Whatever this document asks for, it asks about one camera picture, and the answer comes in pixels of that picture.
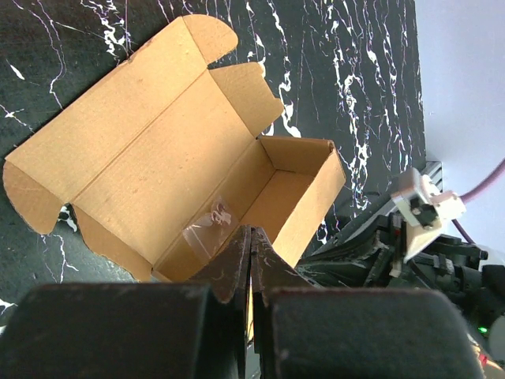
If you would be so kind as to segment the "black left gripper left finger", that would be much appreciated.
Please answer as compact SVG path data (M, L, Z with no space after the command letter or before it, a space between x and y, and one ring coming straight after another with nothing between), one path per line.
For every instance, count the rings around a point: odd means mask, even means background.
M243 378L251 227L182 283L44 285L1 336L4 378Z

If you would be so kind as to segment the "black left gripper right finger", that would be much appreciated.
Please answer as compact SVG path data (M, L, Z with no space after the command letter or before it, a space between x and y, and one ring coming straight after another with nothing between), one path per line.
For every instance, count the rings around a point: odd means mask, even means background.
M481 378L467 327L441 293L314 287L251 234L254 342L264 378Z

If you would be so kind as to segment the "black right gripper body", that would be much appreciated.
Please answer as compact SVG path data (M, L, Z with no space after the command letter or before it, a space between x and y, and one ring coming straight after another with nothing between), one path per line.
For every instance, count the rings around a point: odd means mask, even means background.
M478 292L485 251L442 234L411 261L406 221L389 195L380 196L312 255L298 272L324 287L420 287L440 292Z

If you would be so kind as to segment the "small clear plastic bag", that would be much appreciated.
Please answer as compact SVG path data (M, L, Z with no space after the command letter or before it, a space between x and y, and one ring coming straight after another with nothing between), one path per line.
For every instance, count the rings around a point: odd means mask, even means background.
M222 197L182 232L186 242L202 264L207 264L230 237L238 218Z

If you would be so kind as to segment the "brown cardboard box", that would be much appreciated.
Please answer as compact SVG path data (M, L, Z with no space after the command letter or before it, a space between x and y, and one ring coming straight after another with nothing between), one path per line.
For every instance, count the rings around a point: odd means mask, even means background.
M284 106L261 65L212 67L237 45L217 18L170 22L6 157L17 213L48 234L70 205L93 253L183 281L204 264L182 232L222 197L295 265L346 176L333 141L264 134Z

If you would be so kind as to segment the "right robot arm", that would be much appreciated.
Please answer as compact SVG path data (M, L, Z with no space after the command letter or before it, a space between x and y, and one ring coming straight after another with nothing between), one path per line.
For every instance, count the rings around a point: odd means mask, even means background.
M346 226L297 270L322 287L409 288L446 295L469 325L482 368L504 368L492 338L503 336L504 267L468 238L442 233L465 209L459 196L434 189L428 196L394 199L397 213L375 216L362 231Z

